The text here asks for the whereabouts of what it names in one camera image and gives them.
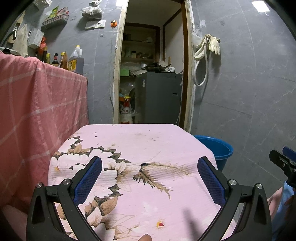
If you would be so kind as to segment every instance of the yellow label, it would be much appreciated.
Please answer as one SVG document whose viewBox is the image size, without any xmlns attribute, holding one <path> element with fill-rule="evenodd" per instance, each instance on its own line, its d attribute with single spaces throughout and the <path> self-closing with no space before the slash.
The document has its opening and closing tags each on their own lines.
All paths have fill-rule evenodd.
<svg viewBox="0 0 296 241">
<path fill-rule="evenodd" d="M 76 62 L 77 62 L 76 59 L 69 62 L 69 71 L 74 73 L 76 72 Z"/>
</svg>

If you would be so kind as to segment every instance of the blue bucket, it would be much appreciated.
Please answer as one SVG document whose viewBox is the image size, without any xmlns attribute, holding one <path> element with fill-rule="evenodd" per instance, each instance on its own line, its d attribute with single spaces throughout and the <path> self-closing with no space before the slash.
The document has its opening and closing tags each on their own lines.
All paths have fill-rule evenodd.
<svg viewBox="0 0 296 241">
<path fill-rule="evenodd" d="M 214 153 L 217 168 L 222 171 L 227 159 L 233 154 L 233 147 L 229 143 L 214 137 L 199 135 L 195 135 L 194 137 Z"/>
</svg>

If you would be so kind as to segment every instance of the table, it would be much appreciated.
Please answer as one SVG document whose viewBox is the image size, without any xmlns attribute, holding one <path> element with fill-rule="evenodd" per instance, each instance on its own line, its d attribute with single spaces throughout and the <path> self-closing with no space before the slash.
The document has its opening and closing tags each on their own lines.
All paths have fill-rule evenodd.
<svg viewBox="0 0 296 241">
<path fill-rule="evenodd" d="M 51 158 L 48 185 L 72 178 L 93 156 L 104 171 L 79 208 L 103 241 L 135 241 L 146 233 L 153 241 L 196 241 L 220 209 L 197 171 L 202 156 L 216 167 L 213 153 L 178 126 L 84 126 Z"/>
</svg>

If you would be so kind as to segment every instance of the pink tablecloth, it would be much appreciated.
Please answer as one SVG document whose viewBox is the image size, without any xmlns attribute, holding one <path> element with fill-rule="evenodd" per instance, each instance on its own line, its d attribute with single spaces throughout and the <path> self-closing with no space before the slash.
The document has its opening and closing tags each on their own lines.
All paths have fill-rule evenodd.
<svg viewBox="0 0 296 241">
<path fill-rule="evenodd" d="M 88 124 L 86 78 L 0 51 L 0 207 L 26 211 L 50 158 Z"/>
<path fill-rule="evenodd" d="M 153 241 L 196 241 L 220 209 L 197 172 L 202 156 L 216 166 L 213 153 L 175 125 L 84 126 L 51 158 L 48 184 L 72 178 L 93 156 L 104 171 L 79 208 L 103 241 L 146 233 Z M 58 204 L 57 210 L 75 237 Z"/>
</svg>

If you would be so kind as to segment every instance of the pink plaid cloth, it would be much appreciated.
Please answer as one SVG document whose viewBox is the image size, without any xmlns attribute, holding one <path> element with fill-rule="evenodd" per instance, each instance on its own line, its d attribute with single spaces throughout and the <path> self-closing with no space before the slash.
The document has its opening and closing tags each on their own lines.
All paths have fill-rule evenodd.
<svg viewBox="0 0 296 241">
<path fill-rule="evenodd" d="M 27 209 L 51 156 L 87 125 L 86 78 L 0 51 L 0 206 Z"/>
</svg>

